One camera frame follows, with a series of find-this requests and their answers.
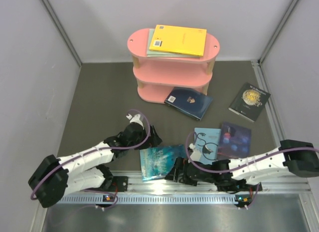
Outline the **aluminium mounting rail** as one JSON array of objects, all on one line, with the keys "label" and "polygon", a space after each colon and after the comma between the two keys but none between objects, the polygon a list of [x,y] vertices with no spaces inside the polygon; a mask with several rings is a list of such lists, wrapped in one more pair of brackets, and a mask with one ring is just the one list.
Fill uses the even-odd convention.
[{"label": "aluminium mounting rail", "polygon": [[[166,180],[154,180],[143,182],[140,171],[113,171],[114,176],[128,177],[127,194],[208,194],[218,193],[217,187],[213,184],[199,182],[197,186],[189,186],[181,183],[175,183]],[[261,193],[273,194],[293,194],[308,193],[311,191],[306,178],[296,176],[286,176],[271,178],[262,182]]]}]

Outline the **dark navy hardcover book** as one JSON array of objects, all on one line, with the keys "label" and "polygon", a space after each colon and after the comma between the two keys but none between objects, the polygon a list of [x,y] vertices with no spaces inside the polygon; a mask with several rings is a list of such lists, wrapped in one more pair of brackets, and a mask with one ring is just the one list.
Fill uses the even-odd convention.
[{"label": "dark navy hardcover book", "polygon": [[185,115],[201,120],[213,98],[191,88],[174,87],[164,103]]}]

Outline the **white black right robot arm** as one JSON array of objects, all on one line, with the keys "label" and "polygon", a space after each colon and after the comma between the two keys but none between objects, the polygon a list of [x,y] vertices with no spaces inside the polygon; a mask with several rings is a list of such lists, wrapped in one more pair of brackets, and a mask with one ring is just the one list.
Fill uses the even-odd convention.
[{"label": "white black right robot arm", "polygon": [[279,147],[264,154],[224,159],[209,165],[178,157],[165,180],[189,186],[210,183],[220,192],[233,194],[258,191],[260,183],[271,178],[289,174],[301,178],[318,177],[318,153],[312,143],[286,139],[280,141]]}]

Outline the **purple blue cover book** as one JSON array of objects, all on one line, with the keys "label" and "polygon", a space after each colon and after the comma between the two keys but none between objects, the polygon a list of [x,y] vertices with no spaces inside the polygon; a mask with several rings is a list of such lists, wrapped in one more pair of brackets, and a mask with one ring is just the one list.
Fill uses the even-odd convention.
[{"label": "purple blue cover book", "polygon": [[217,160],[246,158],[250,155],[251,129],[229,122],[221,124]]}]

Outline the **grey-green book with black circle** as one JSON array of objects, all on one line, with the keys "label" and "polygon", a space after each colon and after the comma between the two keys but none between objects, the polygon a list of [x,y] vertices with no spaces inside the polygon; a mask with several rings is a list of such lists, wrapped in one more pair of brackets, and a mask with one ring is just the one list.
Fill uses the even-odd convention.
[{"label": "grey-green book with black circle", "polygon": [[148,45],[147,45],[147,57],[198,58],[198,56],[194,56],[194,55],[186,55],[186,54],[180,54],[180,53],[160,52],[160,51],[150,50],[149,47],[150,47],[150,44],[152,42],[154,30],[155,30],[154,28],[150,28],[149,29]]}]

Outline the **teal ocean cover book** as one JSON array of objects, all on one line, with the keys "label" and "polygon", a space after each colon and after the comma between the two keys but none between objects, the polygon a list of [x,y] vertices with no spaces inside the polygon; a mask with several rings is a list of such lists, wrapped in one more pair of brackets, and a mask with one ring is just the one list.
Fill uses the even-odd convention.
[{"label": "teal ocean cover book", "polygon": [[178,157],[186,158],[183,144],[140,150],[142,181],[163,179],[172,170]]}]

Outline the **black book with gold moon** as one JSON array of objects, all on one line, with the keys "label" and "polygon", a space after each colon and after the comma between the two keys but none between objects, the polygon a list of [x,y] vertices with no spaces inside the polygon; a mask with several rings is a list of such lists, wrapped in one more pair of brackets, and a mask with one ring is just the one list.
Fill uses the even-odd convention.
[{"label": "black book with gold moon", "polygon": [[251,122],[256,122],[270,96],[269,92],[246,82],[228,109]]}]

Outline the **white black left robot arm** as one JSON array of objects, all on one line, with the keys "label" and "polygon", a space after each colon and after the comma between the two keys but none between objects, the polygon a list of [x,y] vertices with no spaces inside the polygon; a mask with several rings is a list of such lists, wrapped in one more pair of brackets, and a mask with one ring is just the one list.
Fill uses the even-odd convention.
[{"label": "white black left robot arm", "polygon": [[113,175],[106,166],[127,154],[130,149],[142,150],[162,143],[153,125],[145,129],[132,122],[122,132],[99,144],[65,157],[45,157],[28,180],[31,200],[38,200],[49,208],[64,196],[87,189],[107,191],[113,184]]}]

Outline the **light blue thin book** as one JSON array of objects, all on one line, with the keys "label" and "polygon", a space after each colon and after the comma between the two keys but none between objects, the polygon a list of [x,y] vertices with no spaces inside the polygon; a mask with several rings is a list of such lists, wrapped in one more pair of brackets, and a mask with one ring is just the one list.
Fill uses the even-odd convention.
[{"label": "light blue thin book", "polygon": [[212,164],[217,158],[221,129],[195,128],[194,131],[197,135],[195,146],[203,155],[202,164]]}]

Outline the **yellow book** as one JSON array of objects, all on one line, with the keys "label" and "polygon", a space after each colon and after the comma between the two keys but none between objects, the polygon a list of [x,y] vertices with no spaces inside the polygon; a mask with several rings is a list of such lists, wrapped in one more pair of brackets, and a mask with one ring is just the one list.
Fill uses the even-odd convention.
[{"label": "yellow book", "polygon": [[207,30],[202,28],[158,24],[149,50],[201,57],[204,55],[206,35]]}]

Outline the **pink three-tier shelf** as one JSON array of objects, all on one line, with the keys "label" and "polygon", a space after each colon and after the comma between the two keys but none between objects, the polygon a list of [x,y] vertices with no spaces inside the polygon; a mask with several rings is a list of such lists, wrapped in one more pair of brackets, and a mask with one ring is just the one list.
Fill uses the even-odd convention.
[{"label": "pink three-tier shelf", "polygon": [[219,41],[207,34],[203,57],[147,57],[149,29],[137,30],[128,39],[138,95],[146,102],[164,103],[174,87],[192,88],[204,94],[213,77],[220,51]]}]

